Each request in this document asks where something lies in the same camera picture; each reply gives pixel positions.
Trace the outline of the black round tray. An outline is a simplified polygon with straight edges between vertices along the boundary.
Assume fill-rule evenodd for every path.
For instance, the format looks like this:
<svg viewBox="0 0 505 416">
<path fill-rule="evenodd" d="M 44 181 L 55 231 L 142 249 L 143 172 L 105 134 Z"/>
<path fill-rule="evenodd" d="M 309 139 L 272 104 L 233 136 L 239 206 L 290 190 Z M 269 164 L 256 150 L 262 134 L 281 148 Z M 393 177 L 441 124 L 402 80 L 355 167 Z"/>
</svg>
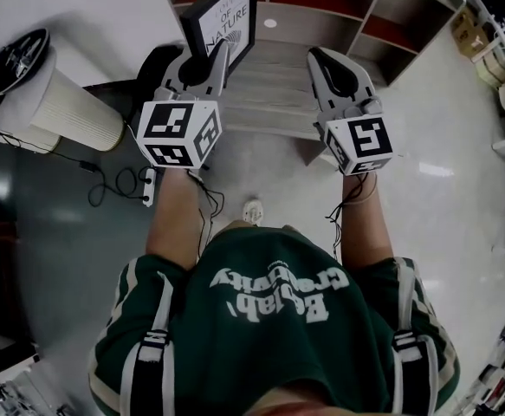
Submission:
<svg viewBox="0 0 505 416">
<path fill-rule="evenodd" d="M 45 28 L 18 37 L 0 50 L 0 96 L 30 80 L 49 53 L 50 34 Z"/>
</svg>

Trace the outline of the black framed nature picture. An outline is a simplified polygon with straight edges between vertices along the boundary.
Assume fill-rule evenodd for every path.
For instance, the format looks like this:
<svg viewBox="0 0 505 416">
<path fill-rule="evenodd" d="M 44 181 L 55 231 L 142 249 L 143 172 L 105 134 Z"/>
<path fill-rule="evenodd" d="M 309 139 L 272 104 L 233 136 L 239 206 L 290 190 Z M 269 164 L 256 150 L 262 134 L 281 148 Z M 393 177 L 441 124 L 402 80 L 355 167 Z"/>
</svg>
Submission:
<svg viewBox="0 0 505 416">
<path fill-rule="evenodd" d="M 179 20 L 194 56 L 209 58 L 222 41 L 229 46 L 233 72 L 256 42 L 258 0 L 175 0 L 188 6 Z"/>
</svg>

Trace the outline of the white left shoe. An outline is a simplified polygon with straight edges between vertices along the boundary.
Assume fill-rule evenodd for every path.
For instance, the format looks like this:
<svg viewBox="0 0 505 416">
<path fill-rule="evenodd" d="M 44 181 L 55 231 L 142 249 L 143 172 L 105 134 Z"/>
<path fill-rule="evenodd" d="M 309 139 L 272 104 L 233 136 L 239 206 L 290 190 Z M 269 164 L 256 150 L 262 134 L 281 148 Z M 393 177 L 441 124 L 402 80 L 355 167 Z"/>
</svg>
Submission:
<svg viewBox="0 0 505 416">
<path fill-rule="evenodd" d="M 243 220 L 252 224 L 262 224 L 263 207 L 259 198 L 250 199 L 244 204 Z"/>
</svg>

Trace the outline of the person's chin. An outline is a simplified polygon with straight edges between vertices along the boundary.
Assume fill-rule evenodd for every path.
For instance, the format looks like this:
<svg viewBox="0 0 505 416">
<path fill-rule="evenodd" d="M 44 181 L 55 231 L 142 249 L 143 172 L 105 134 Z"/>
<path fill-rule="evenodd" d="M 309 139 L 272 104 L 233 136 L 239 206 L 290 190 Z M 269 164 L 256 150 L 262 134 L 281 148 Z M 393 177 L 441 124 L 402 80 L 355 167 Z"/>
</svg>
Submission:
<svg viewBox="0 0 505 416">
<path fill-rule="evenodd" d="M 299 416 L 326 406 L 327 403 L 315 391 L 294 384 L 266 392 L 243 416 Z"/>
</svg>

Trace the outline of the person's right forearm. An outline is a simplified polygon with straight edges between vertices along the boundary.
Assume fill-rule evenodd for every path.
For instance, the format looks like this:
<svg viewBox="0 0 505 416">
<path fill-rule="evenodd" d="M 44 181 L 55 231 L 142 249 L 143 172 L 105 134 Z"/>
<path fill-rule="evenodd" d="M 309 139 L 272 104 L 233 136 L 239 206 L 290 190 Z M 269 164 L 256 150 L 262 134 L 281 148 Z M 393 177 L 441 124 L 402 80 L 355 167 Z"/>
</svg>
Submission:
<svg viewBox="0 0 505 416">
<path fill-rule="evenodd" d="M 363 270 L 394 256 L 378 193 L 376 172 L 345 176 L 340 252 L 348 270 Z"/>
</svg>

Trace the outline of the cardboard box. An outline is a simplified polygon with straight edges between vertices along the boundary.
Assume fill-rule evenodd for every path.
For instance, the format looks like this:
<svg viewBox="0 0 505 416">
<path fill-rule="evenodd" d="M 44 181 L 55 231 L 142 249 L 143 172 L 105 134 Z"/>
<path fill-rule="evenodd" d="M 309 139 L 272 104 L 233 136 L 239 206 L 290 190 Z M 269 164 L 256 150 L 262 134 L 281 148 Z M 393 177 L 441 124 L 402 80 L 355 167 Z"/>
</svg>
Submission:
<svg viewBox="0 0 505 416">
<path fill-rule="evenodd" d="M 450 24 L 451 34 L 461 55 L 475 61 L 491 44 L 495 28 L 481 21 L 469 6 L 464 6 Z"/>
</svg>

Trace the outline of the person's left forearm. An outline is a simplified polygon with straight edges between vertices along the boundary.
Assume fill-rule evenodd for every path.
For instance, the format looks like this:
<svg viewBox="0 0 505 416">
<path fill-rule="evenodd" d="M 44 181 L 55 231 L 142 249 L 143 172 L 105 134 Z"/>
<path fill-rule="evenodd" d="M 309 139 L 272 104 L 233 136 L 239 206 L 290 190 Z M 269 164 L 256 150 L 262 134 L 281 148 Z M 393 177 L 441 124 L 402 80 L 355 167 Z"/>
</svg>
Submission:
<svg viewBox="0 0 505 416">
<path fill-rule="evenodd" d="M 186 170 L 165 171 L 146 240 L 146 255 L 161 257 L 183 270 L 196 265 L 201 239 L 199 193 L 199 184 Z"/>
</svg>

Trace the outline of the white ribbed pedestal side table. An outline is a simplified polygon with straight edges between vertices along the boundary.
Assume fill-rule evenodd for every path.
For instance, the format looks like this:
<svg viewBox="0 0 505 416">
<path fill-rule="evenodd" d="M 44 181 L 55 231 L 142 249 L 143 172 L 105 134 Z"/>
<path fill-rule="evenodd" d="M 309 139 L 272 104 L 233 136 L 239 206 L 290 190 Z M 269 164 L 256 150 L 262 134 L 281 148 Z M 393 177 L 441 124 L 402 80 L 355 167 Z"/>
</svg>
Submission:
<svg viewBox="0 0 505 416">
<path fill-rule="evenodd" d="M 0 144 L 52 153 L 63 139 L 99 152 L 114 149 L 124 131 L 121 114 L 60 71 L 51 42 L 36 74 L 0 96 Z"/>
</svg>

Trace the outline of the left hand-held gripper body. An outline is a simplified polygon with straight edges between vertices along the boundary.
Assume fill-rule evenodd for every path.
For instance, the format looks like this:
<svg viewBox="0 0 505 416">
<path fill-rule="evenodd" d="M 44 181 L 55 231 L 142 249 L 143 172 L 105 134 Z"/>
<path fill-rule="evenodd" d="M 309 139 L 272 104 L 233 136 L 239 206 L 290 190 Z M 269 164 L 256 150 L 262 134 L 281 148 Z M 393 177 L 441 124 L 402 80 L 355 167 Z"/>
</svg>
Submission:
<svg viewBox="0 0 505 416">
<path fill-rule="evenodd" d="M 216 101 L 160 87 L 142 107 L 136 141 L 154 167 L 198 169 L 222 131 Z"/>
</svg>

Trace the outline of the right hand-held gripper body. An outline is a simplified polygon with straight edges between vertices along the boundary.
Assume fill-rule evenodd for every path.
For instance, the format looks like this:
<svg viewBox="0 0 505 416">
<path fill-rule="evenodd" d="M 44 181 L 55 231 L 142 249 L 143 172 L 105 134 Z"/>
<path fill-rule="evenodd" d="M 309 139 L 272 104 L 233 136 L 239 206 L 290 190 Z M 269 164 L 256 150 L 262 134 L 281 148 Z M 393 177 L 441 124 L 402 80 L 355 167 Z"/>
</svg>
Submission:
<svg viewBox="0 0 505 416">
<path fill-rule="evenodd" d="M 321 112 L 316 125 L 345 176 L 377 171 L 393 157 L 380 99 Z"/>
</svg>

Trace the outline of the grey wooden shelf unit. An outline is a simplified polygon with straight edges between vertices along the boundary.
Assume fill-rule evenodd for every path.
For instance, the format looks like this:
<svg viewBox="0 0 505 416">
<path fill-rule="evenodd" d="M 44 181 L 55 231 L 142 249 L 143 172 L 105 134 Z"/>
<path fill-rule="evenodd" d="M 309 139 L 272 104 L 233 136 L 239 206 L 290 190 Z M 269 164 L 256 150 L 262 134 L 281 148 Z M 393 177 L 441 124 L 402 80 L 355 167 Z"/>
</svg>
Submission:
<svg viewBox="0 0 505 416">
<path fill-rule="evenodd" d="M 229 130 L 295 138 L 305 163 L 322 154 L 307 71 L 314 46 L 343 53 L 390 87 L 464 0 L 258 0 L 256 43 L 223 93 Z"/>
</svg>

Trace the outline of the white cluttered worktable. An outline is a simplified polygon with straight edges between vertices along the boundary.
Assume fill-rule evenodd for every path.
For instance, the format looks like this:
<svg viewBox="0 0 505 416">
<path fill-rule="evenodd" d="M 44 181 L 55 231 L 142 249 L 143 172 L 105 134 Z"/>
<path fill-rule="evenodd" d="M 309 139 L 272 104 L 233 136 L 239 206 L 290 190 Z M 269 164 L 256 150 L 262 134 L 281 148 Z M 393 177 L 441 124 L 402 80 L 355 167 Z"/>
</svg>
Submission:
<svg viewBox="0 0 505 416">
<path fill-rule="evenodd" d="M 28 367 L 0 380 L 0 416 L 81 416 L 40 368 Z"/>
</svg>

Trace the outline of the white power strip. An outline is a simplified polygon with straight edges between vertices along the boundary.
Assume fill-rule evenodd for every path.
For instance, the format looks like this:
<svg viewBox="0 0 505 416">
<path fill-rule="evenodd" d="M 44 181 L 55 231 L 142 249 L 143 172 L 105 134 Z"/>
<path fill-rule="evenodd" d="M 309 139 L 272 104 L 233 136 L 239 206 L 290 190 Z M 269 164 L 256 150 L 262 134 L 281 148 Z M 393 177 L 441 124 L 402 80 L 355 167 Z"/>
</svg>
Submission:
<svg viewBox="0 0 505 416">
<path fill-rule="evenodd" d="M 143 180 L 144 186 L 142 195 L 143 205 L 146 207 L 151 207 L 153 204 L 155 180 L 156 180 L 156 172 L 154 168 L 153 167 L 147 168 Z"/>
</svg>

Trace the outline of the green printed shirt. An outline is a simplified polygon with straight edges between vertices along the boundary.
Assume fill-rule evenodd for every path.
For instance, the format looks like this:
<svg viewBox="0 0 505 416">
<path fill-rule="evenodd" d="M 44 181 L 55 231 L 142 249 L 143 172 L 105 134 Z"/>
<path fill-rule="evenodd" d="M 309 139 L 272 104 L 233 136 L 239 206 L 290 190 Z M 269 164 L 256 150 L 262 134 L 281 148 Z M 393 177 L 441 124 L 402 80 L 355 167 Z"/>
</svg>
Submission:
<svg viewBox="0 0 505 416">
<path fill-rule="evenodd" d="M 438 409 L 456 391 L 456 350 L 417 268 L 391 257 L 348 270 L 300 233 L 221 231 L 183 270 L 144 255 L 121 272 L 91 354 L 106 416 L 243 416 L 300 385 L 325 408 Z"/>
</svg>

